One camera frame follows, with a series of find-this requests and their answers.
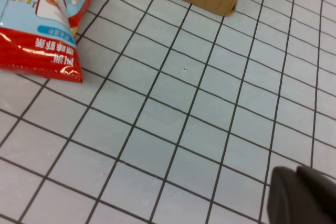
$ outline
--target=black object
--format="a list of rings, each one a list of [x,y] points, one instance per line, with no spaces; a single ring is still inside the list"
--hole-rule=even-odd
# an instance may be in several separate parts
[[[275,167],[267,210],[270,224],[336,224],[336,184],[309,167]]]

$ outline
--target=grid pattern floor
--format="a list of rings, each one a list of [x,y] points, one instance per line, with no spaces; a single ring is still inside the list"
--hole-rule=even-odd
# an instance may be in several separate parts
[[[270,172],[336,177],[336,0],[94,0],[84,84],[0,73],[0,224],[266,223]]]

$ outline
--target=white tile floor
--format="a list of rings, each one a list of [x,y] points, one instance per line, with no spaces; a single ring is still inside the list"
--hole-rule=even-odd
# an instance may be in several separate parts
[[[336,178],[336,0],[94,0],[84,83],[0,73],[0,224],[268,223],[270,172]]]

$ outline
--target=snack bag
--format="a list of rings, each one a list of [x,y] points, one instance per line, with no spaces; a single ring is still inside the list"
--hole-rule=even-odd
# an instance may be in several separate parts
[[[82,82],[74,35],[92,0],[0,0],[0,68]]]

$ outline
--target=black plastic object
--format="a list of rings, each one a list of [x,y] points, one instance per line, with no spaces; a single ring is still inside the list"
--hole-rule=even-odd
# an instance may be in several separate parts
[[[275,167],[267,210],[270,224],[336,224],[336,185],[308,167]]]

